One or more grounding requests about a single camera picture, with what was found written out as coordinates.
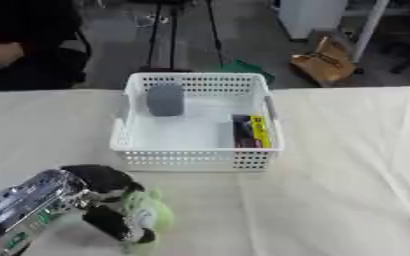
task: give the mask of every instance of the white table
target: white table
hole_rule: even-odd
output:
[[[108,150],[119,92],[0,93],[0,189]],[[143,174],[177,213],[154,255],[410,255],[410,88],[275,93],[287,151],[259,174]],[[63,219],[27,256],[120,255]]]

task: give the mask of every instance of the floor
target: floor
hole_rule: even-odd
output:
[[[315,88],[315,84],[291,72],[291,54],[303,53],[306,43],[290,42],[268,0],[218,0],[214,4],[226,62],[240,59],[262,67],[276,77],[271,89]],[[106,9],[84,12],[86,34],[94,46],[83,88],[122,89],[128,76],[146,61],[150,27],[137,28],[134,14],[150,13],[148,6],[109,3]],[[199,72],[219,69],[205,4],[197,2],[179,20],[176,67]],[[154,66],[167,67],[170,26],[162,25]],[[410,70],[393,75],[388,69],[397,60],[377,53],[373,44],[365,54],[363,75],[353,75],[338,87],[410,85]]]

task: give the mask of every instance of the basket handle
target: basket handle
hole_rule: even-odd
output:
[[[264,97],[264,100],[266,101],[267,111],[269,111],[270,118],[272,120],[278,120],[278,114],[273,105],[272,97],[270,95],[266,96]]]
[[[275,135],[278,142],[278,149],[283,151],[285,148],[285,140],[283,136],[283,129],[281,128],[280,120],[278,119],[278,114],[273,104],[273,99],[271,95],[264,97],[266,102],[267,111],[269,112],[270,119],[272,120],[273,125],[275,126]]]

